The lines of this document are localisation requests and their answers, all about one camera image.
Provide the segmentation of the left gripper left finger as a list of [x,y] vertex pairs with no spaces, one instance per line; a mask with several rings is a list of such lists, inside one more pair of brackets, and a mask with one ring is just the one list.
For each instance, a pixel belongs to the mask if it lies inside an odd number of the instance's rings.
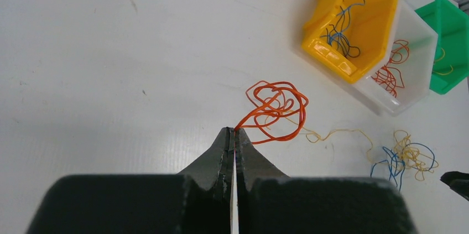
[[43,197],[28,233],[230,233],[235,132],[176,174],[75,174]]

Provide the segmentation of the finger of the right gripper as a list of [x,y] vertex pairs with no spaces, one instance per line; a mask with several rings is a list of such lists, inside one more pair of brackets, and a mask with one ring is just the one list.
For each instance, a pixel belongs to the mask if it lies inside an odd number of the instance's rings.
[[451,190],[468,200],[468,177],[468,173],[448,171],[441,176],[440,180]]

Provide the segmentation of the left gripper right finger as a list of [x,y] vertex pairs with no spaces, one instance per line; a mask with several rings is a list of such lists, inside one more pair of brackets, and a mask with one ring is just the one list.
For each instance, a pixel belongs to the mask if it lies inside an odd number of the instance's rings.
[[388,181],[291,177],[234,133],[240,233],[417,233]]

